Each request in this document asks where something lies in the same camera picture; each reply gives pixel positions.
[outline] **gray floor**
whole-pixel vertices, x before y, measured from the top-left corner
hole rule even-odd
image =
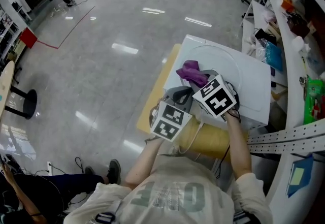
[[[174,44],[191,34],[240,50],[236,34],[246,9],[240,0],[88,0],[48,16],[37,35],[49,45],[58,47],[77,26],[59,49],[36,43],[22,58],[18,87],[37,91],[37,112],[30,120],[4,112],[1,153],[32,173],[47,161],[80,173],[80,156],[104,174],[116,158],[125,176],[147,138],[137,119]],[[12,94],[10,106],[21,104]]]

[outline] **shoe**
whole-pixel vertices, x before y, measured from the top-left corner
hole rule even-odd
[[[93,170],[92,167],[87,166],[87,167],[85,168],[85,174],[87,174],[87,175],[95,175],[95,171]]]
[[[108,170],[108,174],[106,175],[108,177],[109,184],[120,184],[121,183],[121,166],[118,162],[118,160],[113,159],[110,161],[110,168]]]

